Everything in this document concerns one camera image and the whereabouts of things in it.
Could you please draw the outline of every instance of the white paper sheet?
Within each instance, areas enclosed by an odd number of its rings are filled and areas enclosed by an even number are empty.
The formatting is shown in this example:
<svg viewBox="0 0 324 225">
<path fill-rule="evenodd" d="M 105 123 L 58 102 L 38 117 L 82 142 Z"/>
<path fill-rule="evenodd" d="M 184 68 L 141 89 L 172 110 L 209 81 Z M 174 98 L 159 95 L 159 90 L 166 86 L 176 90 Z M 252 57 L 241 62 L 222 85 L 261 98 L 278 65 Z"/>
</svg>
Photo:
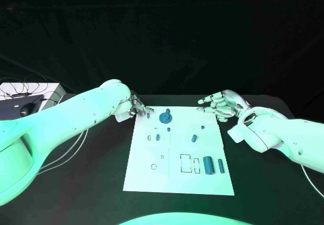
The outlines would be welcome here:
<svg viewBox="0 0 324 225">
<path fill-rule="evenodd" d="M 154 109 L 150 118 L 136 120 L 124 191 L 235 195 L 215 115 L 197 112 L 196 107 L 150 107 Z M 163 124 L 159 116 L 167 108 L 173 121 Z M 193 135 L 197 135 L 196 142 L 192 142 Z M 192 172 L 182 172 L 182 154 L 190 155 Z M 205 156 L 213 159 L 213 175 L 205 173 Z M 219 158 L 225 173 L 219 171 Z M 200 173 L 195 173 L 197 161 Z"/>
</svg>

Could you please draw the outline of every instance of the black table surface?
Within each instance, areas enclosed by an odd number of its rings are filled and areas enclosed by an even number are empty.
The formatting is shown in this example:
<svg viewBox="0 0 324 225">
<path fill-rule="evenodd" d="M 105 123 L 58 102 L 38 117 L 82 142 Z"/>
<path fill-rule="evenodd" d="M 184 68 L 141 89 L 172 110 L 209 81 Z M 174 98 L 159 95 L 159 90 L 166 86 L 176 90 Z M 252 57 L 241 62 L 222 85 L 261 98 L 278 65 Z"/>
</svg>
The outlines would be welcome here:
<svg viewBox="0 0 324 225">
<path fill-rule="evenodd" d="M 203 97 L 146 95 L 140 99 L 151 106 L 197 106 Z M 280 98 L 262 95 L 245 99 L 292 118 Z M 0 207 L 0 224 L 114 225 L 164 212 L 218 215 L 255 225 L 324 224 L 324 199 L 301 166 L 278 150 L 258 153 L 245 142 L 235 143 L 228 130 L 236 121 L 231 118 L 228 123 L 219 123 L 235 196 L 123 191 L 136 119 L 118 123 L 112 116 L 89 129 L 71 161 L 40 174 L 23 193 Z M 65 153 L 75 140 L 76 137 L 58 146 L 48 161 Z M 311 169 L 307 172 L 324 190 L 324 175 Z"/>
</svg>

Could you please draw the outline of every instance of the computer mouse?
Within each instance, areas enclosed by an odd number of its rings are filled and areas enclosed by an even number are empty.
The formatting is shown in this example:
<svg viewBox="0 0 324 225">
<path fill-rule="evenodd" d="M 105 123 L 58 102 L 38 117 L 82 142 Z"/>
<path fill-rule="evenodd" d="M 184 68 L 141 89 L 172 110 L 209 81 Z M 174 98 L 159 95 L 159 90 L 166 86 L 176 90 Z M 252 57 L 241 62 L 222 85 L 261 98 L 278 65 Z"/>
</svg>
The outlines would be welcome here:
<svg viewBox="0 0 324 225">
<path fill-rule="evenodd" d="M 29 116 L 33 112 L 33 108 L 35 108 L 36 104 L 33 102 L 28 103 L 22 109 L 20 109 L 20 116 Z"/>
</svg>

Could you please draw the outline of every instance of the blue round disc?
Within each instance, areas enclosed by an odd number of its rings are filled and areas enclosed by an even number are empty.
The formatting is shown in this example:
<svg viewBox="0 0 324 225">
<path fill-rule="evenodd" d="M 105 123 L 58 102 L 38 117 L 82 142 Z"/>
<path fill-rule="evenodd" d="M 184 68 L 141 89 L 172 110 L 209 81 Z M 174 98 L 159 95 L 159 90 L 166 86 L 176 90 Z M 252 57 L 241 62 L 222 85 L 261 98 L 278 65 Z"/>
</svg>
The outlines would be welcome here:
<svg viewBox="0 0 324 225">
<path fill-rule="evenodd" d="M 173 120 L 172 114 L 169 114 L 167 112 L 161 113 L 161 115 L 160 115 L 160 122 L 161 123 L 170 123 L 172 120 Z"/>
</svg>

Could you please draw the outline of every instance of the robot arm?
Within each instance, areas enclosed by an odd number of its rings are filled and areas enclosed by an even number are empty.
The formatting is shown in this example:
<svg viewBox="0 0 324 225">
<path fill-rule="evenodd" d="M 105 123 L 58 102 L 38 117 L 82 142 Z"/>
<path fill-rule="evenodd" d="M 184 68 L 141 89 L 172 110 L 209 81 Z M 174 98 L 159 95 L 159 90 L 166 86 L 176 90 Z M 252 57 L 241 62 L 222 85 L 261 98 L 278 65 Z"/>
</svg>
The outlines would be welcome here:
<svg viewBox="0 0 324 225">
<path fill-rule="evenodd" d="M 0 205 L 28 188 L 55 147 L 110 115 L 121 122 L 154 110 L 120 80 L 17 120 L 0 121 Z"/>
<path fill-rule="evenodd" d="M 258 152 L 275 148 L 294 162 L 324 173 L 324 124 L 290 120 L 275 110 L 252 107 L 231 90 L 199 100 L 203 102 L 212 102 L 210 107 L 197 110 L 215 113 L 220 122 L 238 116 L 238 124 L 228 131 L 236 143 L 245 140 Z"/>
</svg>

